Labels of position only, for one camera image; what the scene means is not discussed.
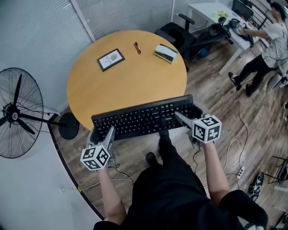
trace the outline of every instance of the picture frame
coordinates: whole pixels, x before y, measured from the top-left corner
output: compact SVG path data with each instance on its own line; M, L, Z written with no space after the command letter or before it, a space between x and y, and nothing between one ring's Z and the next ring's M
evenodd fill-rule
M111 52L101 56L97 59L98 64L100 65L102 71L105 71L112 66L124 61L125 58L120 52L119 49L114 49Z

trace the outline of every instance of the white desk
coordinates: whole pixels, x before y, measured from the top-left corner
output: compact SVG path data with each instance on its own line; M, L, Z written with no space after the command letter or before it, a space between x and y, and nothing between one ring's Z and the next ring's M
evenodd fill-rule
M254 27L244 21L240 16L238 16L235 12L233 12L231 9L226 7L225 5L215 2L215 3L195 3L195 4L189 4L189 7L192 9L193 13L196 13L200 16L202 16L204 19L206 19L210 23L217 23L218 18L213 16L213 13L217 13L218 11L223 11L228 14L228 18L225 22L225 24L228 24L228 21L236 18L240 22L243 22L247 25L249 29L253 29ZM230 29L231 33L231 40L237 45L238 49L237 51L233 54L233 56L230 58L230 60L222 67L222 69L219 71L219 74L222 75L228 67L235 61L235 59L245 50L250 48L250 42L244 40L243 38L239 37L237 34L234 33L233 30ZM256 43L259 38L254 37L254 43Z

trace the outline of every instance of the red pen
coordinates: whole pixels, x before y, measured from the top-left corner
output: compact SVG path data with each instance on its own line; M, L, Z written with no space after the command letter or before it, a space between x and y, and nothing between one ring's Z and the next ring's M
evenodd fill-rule
M141 54L141 50L140 50L137 42L134 43L134 46L136 47L138 54Z

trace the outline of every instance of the black bag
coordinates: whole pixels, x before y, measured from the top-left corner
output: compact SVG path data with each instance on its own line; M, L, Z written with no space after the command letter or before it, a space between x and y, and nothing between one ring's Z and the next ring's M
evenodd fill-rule
M254 46L254 40L253 37L249 34L245 34L245 35L241 35L238 33L237 31L237 25L240 23L240 21L238 19L231 19L228 22L229 27L240 37L242 37L244 40L249 41L250 42L250 47L252 48Z

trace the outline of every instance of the black keyboard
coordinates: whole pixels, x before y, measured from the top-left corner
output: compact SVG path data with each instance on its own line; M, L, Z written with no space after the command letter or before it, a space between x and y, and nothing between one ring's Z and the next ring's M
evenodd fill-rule
M116 141L181 127L174 116L175 111L189 118L200 118L203 113L193 104L192 95L185 95L93 115L91 118L99 141L105 138L112 125L116 128Z

